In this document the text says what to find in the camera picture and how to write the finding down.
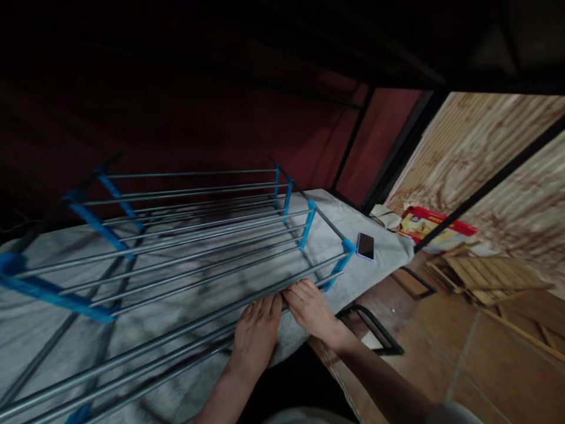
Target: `floor tile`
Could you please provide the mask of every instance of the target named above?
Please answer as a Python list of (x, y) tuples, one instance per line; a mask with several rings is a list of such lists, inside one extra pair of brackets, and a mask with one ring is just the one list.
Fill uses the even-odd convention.
[(466, 377), (457, 381), (453, 400), (473, 412), (484, 424), (510, 423)]
[(413, 322), (397, 338), (406, 351), (402, 356), (383, 356), (400, 375), (433, 402), (443, 402), (454, 374), (451, 364)]
[(413, 319), (457, 363), (476, 313), (461, 296), (438, 292), (420, 300)]
[(369, 309), (393, 337), (400, 334), (417, 306), (417, 302), (390, 276), (355, 302)]
[(565, 366), (484, 314), (463, 372), (514, 424), (563, 423)]

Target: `wooden pallet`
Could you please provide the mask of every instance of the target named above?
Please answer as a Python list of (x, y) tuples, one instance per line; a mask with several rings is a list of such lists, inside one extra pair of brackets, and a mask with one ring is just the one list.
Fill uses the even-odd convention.
[(462, 246), (426, 263), (455, 293), (464, 293), (475, 304), (491, 306), (529, 290), (553, 287), (529, 266), (510, 257), (471, 257)]

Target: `finger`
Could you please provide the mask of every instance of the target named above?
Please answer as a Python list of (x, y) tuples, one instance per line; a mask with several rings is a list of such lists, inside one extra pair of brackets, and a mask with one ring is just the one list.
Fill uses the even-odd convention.
[(249, 315), (251, 315), (251, 310), (253, 309), (253, 304), (250, 303), (249, 305), (247, 305), (247, 307), (243, 310), (243, 312), (241, 313), (240, 319), (242, 318), (246, 318)]
[(302, 300), (306, 300), (309, 297), (311, 297), (310, 293), (308, 292), (307, 288), (308, 286), (306, 286), (304, 283), (301, 283), (300, 281), (296, 284), (293, 284), (292, 286), (290, 286), (288, 289), (293, 292), (294, 294), (296, 294), (299, 298), (301, 298)]
[(274, 296), (272, 294), (269, 294), (269, 295), (263, 297), (263, 304), (261, 306), (261, 310), (263, 311), (263, 313), (265, 315), (271, 314), (271, 306), (272, 306), (272, 300), (273, 299), (274, 299)]
[(280, 317), (282, 310), (283, 310), (283, 297), (280, 294), (278, 294), (272, 300), (271, 315), (274, 317)]
[(258, 315), (261, 311), (261, 305), (263, 303), (263, 298), (257, 299), (253, 303), (253, 309), (251, 310), (251, 315)]
[(287, 301), (288, 307), (290, 307), (291, 305), (299, 305), (303, 302), (301, 298), (299, 298), (294, 292), (290, 290), (285, 290), (282, 295), (284, 296), (284, 300)]
[(314, 282), (313, 282), (312, 280), (310, 280), (310, 279), (304, 279), (304, 280), (300, 280), (300, 281), (302, 281), (302, 282), (304, 283), (304, 285), (305, 285), (306, 287), (308, 287), (309, 289), (318, 291), (318, 287), (316, 287), (316, 285), (314, 284)]

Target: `red wall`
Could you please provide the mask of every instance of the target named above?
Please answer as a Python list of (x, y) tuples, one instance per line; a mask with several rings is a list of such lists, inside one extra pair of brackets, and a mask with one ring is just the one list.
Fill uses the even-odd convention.
[(337, 184), (337, 190), (357, 207), (361, 207), (420, 94), (419, 90), (375, 90)]
[[(151, 26), (143, 22), (139, 43), (167, 46), (164, 58), (174, 51), (174, 61), (42, 38), (14, 39), (5, 46), (9, 65), (0, 76), (0, 194), (8, 204), (40, 217), (118, 151), (125, 157), (112, 168), (116, 173), (264, 168), (270, 165), (263, 156), (268, 151), (303, 188), (331, 186), (356, 110), (242, 84), (202, 64), (211, 61), (359, 104), (366, 85), (209, 22), (175, 22), (174, 16), (150, 12)], [(381, 100), (385, 92), (390, 93)], [(369, 160), (360, 158), (357, 144), (382, 144), (370, 149), (379, 156), (363, 165), (365, 176), (373, 173), (374, 178), (393, 141), (389, 121), (403, 122), (405, 109), (413, 104), (411, 96), (396, 99), (394, 92), (379, 90), (352, 151), (356, 161)], [(384, 102), (394, 105), (387, 110)], [(397, 108), (401, 113), (392, 119)], [(375, 136), (380, 131), (375, 127), (382, 125), (387, 136)], [(339, 189), (357, 202), (362, 188), (347, 180), (358, 178), (358, 171), (354, 167), (352, 172), (351, 161), (345, 171)], [(133, 193), (266, 178), (273, 176), (121, 180), (119, 187)], [(95, 184), (89, 197), (104, 194)], [(122, 213), (106, 208), (101, 214)]]

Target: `tiled floor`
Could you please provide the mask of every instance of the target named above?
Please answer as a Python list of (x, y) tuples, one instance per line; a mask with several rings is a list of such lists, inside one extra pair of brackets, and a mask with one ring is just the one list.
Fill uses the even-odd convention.
[[(421, 286), (402, 271), (361, 296), (406, 353), (383, 357), (434, 402), (454, 400), (484, 423), (565, 423), (565, 364), (493, 321), (460, 296), (449, 294), (427, 272), (427, 256), (418, 254), (409, 267), (438, 288), (415, 300)], [(533, 302), (555, 301), (541, 293)], [(565, 325), (565, 311), (547, 319)], [(340, 382), (358, 417), (365, 423), (386, 423), (355, 376), (317, 340), (310, 340)]]

